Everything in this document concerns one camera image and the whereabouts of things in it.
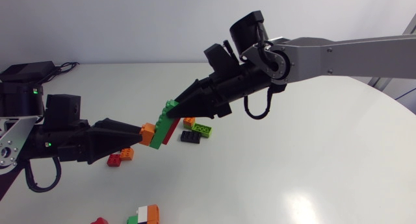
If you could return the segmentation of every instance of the duplo block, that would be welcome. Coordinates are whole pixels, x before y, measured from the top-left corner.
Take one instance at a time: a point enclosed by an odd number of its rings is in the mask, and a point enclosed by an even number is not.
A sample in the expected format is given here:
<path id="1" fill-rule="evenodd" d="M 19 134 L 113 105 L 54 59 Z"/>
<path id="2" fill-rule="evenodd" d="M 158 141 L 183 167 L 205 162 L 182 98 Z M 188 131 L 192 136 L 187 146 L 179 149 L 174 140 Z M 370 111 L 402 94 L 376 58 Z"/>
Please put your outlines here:
<path id="1" fill-rule="evenodd" d="M 91 224 L 109 224 L 109 222 L 104 218 L 97 218 L 97 221 L 95 221 Z"/>
<path id="2" fill-rule="evenodd" d="M 194 124 L 195 124 L 195 118 L 194 117 L 183 119 L 183 127 L 186 128 L 186 129 L 189 129 L 189 130 L 192 129 Z"/>
<path id="3" fill-rule="evenodd" d="M 159 223 L 159 207 L 157 205 L 142 206 L 137 209 L 137 223 Z"/>
<path id="4" fill-rule="evenodd" d="M 194 126 L 192 127 L 192 131 L 200 132 L 203 137 L 208 138 L 211 135 L 213 129 L 212 127 L 207 127 L 207 126 L 195 123 Z"/>
<path id="5" fill-rule="evenodd" d="M 132 148 L 122 149 L 122 153 L 120 153 L 120 159 L 121 160 L 132 160 L 134 154 L 135 154 L 135 151 Z"/>
<path id="6" fill-rule="evenodd" d="M 200 143 L 201 133 L 192 131 L 183 131 L 181 135 L 182 142 Z"/>
<path id="7" fill-rule="evenodd" d="M 122 163 L 122 159 L 120 159 L 120 155 L 110 155 L 109 159 L 107 160 L 107 165 L 110 167 L 119 167 Z"/>
<path id="8" fill-rule="evenodd" d="M 177 118 L 177 119 L 175 119 L 175 120 L 174 120 L 174 122 L 171 124 L 171 126 L 170 126 L 170 128 L 169 128 L 168 133 L 166 133 L 166 136 L 165 136 L 165 137 L 164 137 L 164 139 L 163 139 L 163 142 L 162 142 L 162 143 L 163 143 L 164 145 L 167 145 L 167 144 L 168 144 L 170 137 L 171 137 L 171 136 L 172 136 L 172 134 L 174 133 L 175 128 L 176 128 L 177 124 L 179 123 L 179 120 L 181 120 L 181 119 L 180 119 L 180 118 Z"/>
<path id="9" fill-rule="evenodd" d="M 159 120 L 155 124 L 155 135 L 150 142 L 150 147 L 154 149 L 159 149 L 164 138 L 168 134 L 170 127 L 175 119 L 168 118 L 166 113 L 175 107 L 178 102 L 170 100 L 166 102 L 166 106 L 162 110 L 162 114 L 159 116 Z"/>
<path id="10" fill-rule="evenodd" d="M 151 139 L 155 135 L 155 126 L 151 123 L 146 123 L 145 125 L 142 125 L 139 134 L 142 135 L 142 141 L 139 143 L 142 145 L 149 146 Z"/>
<path id="11" fill-rule="evenodd" d="M 127 220 L 127 224 L 137 224 L 138 223 L 137 221 L 138 221 L 137 215 L 130 216 L 129 219 Z"/>

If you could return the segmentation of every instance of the green lego brick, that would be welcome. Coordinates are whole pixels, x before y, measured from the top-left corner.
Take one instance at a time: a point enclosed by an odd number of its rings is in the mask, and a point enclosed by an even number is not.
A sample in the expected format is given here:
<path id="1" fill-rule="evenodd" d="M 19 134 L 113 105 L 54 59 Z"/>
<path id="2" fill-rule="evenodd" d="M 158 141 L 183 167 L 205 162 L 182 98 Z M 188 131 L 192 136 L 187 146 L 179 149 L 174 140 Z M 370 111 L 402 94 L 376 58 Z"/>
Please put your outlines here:
<path id="1" fill-rule="evenodd" d="M 203 137 L 208 138 L 211 135 L 213 128 L 195 123 L 192 127 L 192 130 L 195 132 L 200 132 Z"/>
<path id="2" fill-rule="evenodd" d="M 137 224 L 138 222 L 138 215 L 136 216 L 131 216 L 129 217 L 129 219 L 127 220 L 127 224 Z"/>
<path id="3" fill-rule="evenodd" d="M 154 149 L 159 149 L 164 137 L 169 131 L 170 126 L 174 122 L 174 119 L 168 118 L 166 116 L 166 113 L 171 110 L 173 107 L 175 107 L 178 102 L 174 100 L 170 100 L 166 102 L 166 107 L 163 108 L 162 114 L 159 116 L 159 120 L 155 124 L 155 135 L 153 136 L 153 139 L 151 139 L 150 147 Z"/>

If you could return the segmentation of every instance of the black cable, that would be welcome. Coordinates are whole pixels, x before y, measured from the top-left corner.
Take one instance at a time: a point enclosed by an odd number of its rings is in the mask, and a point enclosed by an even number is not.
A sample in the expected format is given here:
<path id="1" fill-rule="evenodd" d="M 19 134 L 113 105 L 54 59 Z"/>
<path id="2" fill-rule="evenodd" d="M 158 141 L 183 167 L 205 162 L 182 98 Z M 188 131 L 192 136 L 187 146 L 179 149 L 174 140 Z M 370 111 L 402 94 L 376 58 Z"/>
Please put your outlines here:
<path id="1" fill-rule="evenodd" d="M 416 88 L 414 88 L 414 89 L 412 89 L 412 90 L 410 90 L 410 91 L 406 92 L 405 94 L 401 95 L 400 97 L 397 97 L 395 100 L 398 100 L 398 99 L 400 99 L 400 98 L 404 97 L 405 95 L 408 95 L 409 93 L 411 93 L 411 92 L 413 92 L 413 91 L 415 91 L 415 90 L 416 90 Z"/>
<path id="2" fill-rule="evenodd" d="M 73 68 L 75 68 L 77 65 L 79 65 L 78 62 L 65 62 L 64 64 L 60 65 L 59 67 L 56 67 L 55 70 L 53 70 L 49 75 L 45 76 L 43 79 L 36 81 L 36 84 L 44 84 L 49 81 L 52 81 L 56 76 L 62 75 L 65 73 L 70 72 Z"/>
<path id="3" fill-rule="evenodd" d="M 271 61 L 266 56 L 265 46 L 266 46 L 266 44 L 273 45 L 273 43 L 270 42 L 270 41 L 265 41 L 265 35 L 263 33 L 263 30 L 261 29 L 261 23 L 260 22 L 257 24 L 257 33 L 259 34 L 259 37 L 260 37 L 260 40 L 257 43 L 257 46 L 259 48 L 260 58 L 266 65 L 271 66 L 270 65 Z M 269 86 L 268 90 L 267 90 L 266 110 L 258 116 L 255 116 L 250 112 L 250 110 L 248 109 L 248 96 L 244 96 L 244 110 L 246 111 L 247 115 L 249 115 L 252 119 L 256 119 L 256 120 L 263 119 L 264 117 L 266 117 L 267 114 L 270 111 L 270 104 L 272 102 L 272 96 L 273 96 L 273 90 L 272 90 L 272 87 Z"/>
<path id="4" fill-rule="evenodd" d="M 53 181 L 53 183 L 50 186 L 48 186 L 47 188 L 39 187 L 38 184 L 34 181 L 30 160 L 28 160 L 26 162 L 23 162 L 23 163 L 25 163 L 26 183 L 27 183 L 27 186 L 29 187 L 30 190 L 32 190 L 34 192 L 38 192 L 38 193 L 48 192 L 48 191 L 52 190 L 58 184 L 58 182 L 60 180 L 62 170 L 60 168 L 60 163 L 59 163 L 58 157 L 54 156 L 52 159 L 53 159 L 53 163 L 55 164 L 55 168 L 57 169 L 57 176 L 55 178 L 55 181 Z"/>
<path id="5" fill-rule="evenodd" d="M 272 88 L 271 87 L 268 87 L 268 90 L 267 90 L 267 107 L 266 107 L 266 110 L 262 114 L 260 114 L 258 116 L 255 116 L 255 115 L 253 115 L 250 112 L 250 110 L 248 109 L 248 96 L 244 96 L 244 110 L 246 111 L 246 113 L 252 119 L 256 119 L 256 120 L 263 119 L 264 117 L 267 116 L 268 112 L 270 111 L 270 104 L 272 102 L 272 96 L 273 96 Z"/>

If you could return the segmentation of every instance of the white table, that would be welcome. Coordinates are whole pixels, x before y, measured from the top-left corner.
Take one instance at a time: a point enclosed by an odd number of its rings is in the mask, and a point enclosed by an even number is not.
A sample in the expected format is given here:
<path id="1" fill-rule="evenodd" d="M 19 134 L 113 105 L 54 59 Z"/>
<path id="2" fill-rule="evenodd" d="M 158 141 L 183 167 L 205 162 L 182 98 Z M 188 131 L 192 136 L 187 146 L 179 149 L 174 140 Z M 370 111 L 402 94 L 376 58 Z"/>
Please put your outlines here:
<path id="1" fill-rule="evenodd" d="M 155 123 L 166 100 L 207 64 L 82 65 L 45 84 L 46 93 L 81 95 L 81 118 Z M 265 107 L 265 92 L 250 110 Z M 161 224 L 415 223 L 416 117 L 383 93 L 348 77 L 319 77 L 274 96 L 266 119 L 233 113 L 197 122 L 209 139 L 155 150 L 135 145 L 135 159 L 109 168 L 63 162 L 58 186 L 27 189 L 21 173 L 0 202 L 0 223 L 125 223 L 138 206 L 158 204 Z M 40 185 L 52 161 L 34 160 Z"/>

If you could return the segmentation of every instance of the robotic arm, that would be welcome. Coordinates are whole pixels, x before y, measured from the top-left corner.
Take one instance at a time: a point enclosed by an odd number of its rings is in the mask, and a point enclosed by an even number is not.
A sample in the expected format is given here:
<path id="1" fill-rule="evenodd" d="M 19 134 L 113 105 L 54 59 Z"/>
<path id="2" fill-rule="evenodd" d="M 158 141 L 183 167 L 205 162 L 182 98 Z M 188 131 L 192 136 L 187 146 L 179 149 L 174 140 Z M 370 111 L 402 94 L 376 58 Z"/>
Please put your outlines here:
<path id="1" fill-rule="evenodd" d="M 170 118 L 222 117 L 231 113 L 230 102 L 243 97 L 249 116 L 261 119 L 267 115 L 273 93 L 284 91 L 288 83 L 320 75 L 416 79 L 416 34 L 342 42 L 269 40 L 263 22 L 256 11 L 231 26 L 241 64 L 228 41 L 204 51 L 214 73 L 196 80 L 177 97 L 179 104 L 168 112 Z M 268 88 L 266 111 L 253 116 L 248 95 L 263 88 Z"/>
<path id="2" fill-rule="evenodd" d="M 228 41 L 206 49 L 214 72 L 197 79 L 179 95 L 175 100 L 179 104 L 167 116 L 221 118 L 231 113 L 230 102 L 244 98 L 248 115 L 261 119 L 270 110 L 274 93 L 284 91 L 290 82 L 320 75 L 416 79 L 416 35 L 343 42 L 322 38 L 269 40 L 263 22 L 257 11 L 230 28 L 241 63 Z M 140 127 L 110 119 L 90 126 L 87 120 L 79 119 L 79 96 L 48 95 L 44 110 L 42 82 L 58 71 L 52 62 L 44 62 L 15 65 L 0 74 L 0 119 L 5 120 L 0 133 L 0 199 L 23 169 L 28 187 L 46 192 L 59 181 L 60 162 L 91 164 L 142 141 Z M 254 116 L 248 109 L 248 96 L 263 88 L 268 88 L 266 111 Z M 57 179 L 50 187 L 40 188 L 34 181 L 30 159 L 49 157 L 55 163 Z"/>
<path id="3" fill-rule="evenodd" d="M 0 75 L 0 200 L 23 169 L 29 189 L 47 192 L 59 182 L 60 162 L 92 164 L 142 141 L 140 127 L 108 118 L 90 126 L 80 119 L 79 96 L 48 95 L 44 110 L 42 82 L 56 74 L 52 62 L 38 62 L 13 65 Z M 47 188 L 34 181 L 34 158 L 53 159 L 57 176 Z"/>

